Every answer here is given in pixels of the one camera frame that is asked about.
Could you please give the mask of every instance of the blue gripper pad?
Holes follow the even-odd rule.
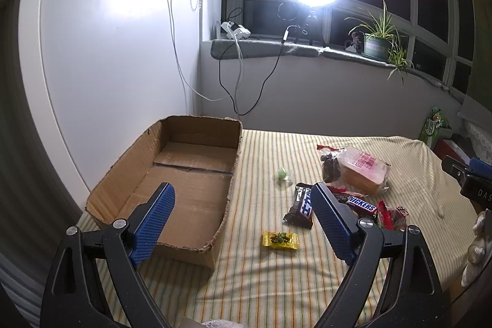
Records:
[[[173,211],[174,204],[174,187],[171,184],[166,184],[135,230],[133,250],[129,256],[135,267],[151,255],[159,235]]]
[[[357,218],[346,204],[340,204],[323,182],[311,189],[311,206],[335,255],[351,266],[357,257]]]

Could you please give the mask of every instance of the brown candy wrapper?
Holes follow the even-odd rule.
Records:
[[[294,204],[284,216],[284,222],[301,228],[312,228],[311,187],[302,182],[296,184]]]
[[[263,231],[261,237],[263,246],[274,249],[299,249],[299,237],[293,232]]]

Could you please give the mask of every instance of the striped tablecloth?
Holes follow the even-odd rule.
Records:
[[[474,240],[476,214],[459,194],[454,179],[422,142],[402,137],[329,137],[244,130],[235,172],[231,211],[220,260],[206,267],[152,256],[140,273],[166,319],[199,322],[225,319],[254,327],[313,327],[333,298],[347,266],[338,260],[319,223],[312,230],[282,225],[294,187],[279,185],[275,171],[284,167],[295,182],[321,181],[317,144],[353,145],[390,163],[390,189],[379,197],[388,206],[405,207],[418,225],[434,258],[443,289],[462,272]],[[97,226],[88,214],[82,230]],[[301,248],[275,251],[260,246],[262,230],[297,232]],[[371,318],[383,287],[388,261],[382,260],[359,322]],[[128,325],[115,296],[105,262],[101,281],[115,320]]]

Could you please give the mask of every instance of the silver bolt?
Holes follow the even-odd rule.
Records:
[[[410,234],[419,235],[420,234],[420,228],[416,225],[409,225],[408,226],[408,232],[410,232]]]
[[[122,218],[120,218],[119,220],[116,220],[113,223],[113,227],[115,227],[117,230],[119,230],[120,228],[123,228],[125,225],[126,225],[126,221]]]
[[[77,231],[78,231],[78,228],[77,228],[77,227],[68,227],[68,228],[66,229],[66,234],[67,234],[68,236],[72,236],[72,235],[77,234]]]
[[[374,223],[368,218],[363,218],[360,221],[360,225],[361,225],[361,227],[364,227],[364,228],[371,228],[374,225]]]

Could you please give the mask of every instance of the yellow candy wrapper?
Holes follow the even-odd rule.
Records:
[[[299,249],[299,236],[293,232],[263,231],[261,244],[274,249]]]

